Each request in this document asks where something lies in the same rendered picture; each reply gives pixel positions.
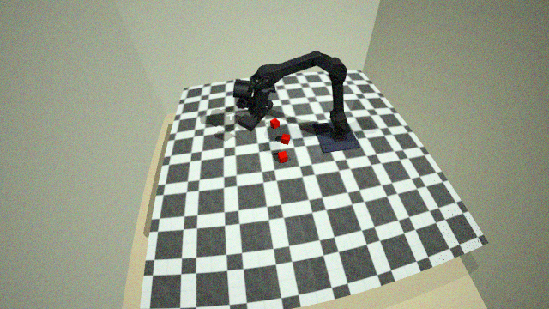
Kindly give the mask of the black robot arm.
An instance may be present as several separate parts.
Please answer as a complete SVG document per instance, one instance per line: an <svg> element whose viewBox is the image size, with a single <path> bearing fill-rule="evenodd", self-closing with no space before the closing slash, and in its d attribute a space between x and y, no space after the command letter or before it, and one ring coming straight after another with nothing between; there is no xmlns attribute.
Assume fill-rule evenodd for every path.
<svg viewBox="0 0 549 309"><path fill-rule="evenodd" d="M249 81L235 79L233 97L237 97L237 107L251 109L253 99L259 103L268 100L269 92L275 93L275 86L284 76L294 74L318 66L329 73L332 81L332 94L334 108L330 111L330 119L334 126L330 135L336 142L347 140L347 133L351 131L344 113L344 87L347 68L339 58L332 58L319 51L313 51L301 57L287 60L281 64L265 64L258 68L257 72L250 77ZM254 94L252 96L252 92Z"/></svg>

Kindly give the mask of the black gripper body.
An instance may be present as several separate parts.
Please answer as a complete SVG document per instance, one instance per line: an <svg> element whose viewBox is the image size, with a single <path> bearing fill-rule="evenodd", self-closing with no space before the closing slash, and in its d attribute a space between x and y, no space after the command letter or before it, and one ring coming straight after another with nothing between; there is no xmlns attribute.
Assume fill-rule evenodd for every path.
<svg viewBox="0 0 549 309"><path fill-rule="evenodd" d="M247 130L253 130L256 127L257 118L261 117L267 111L266 106L271 110L274 104L273 101L269 99L265 103L259 103L252 99L250 103L252 103L251 109L249 108L251 116L244 115L238 121L239 126L241 125Z"/></svg>

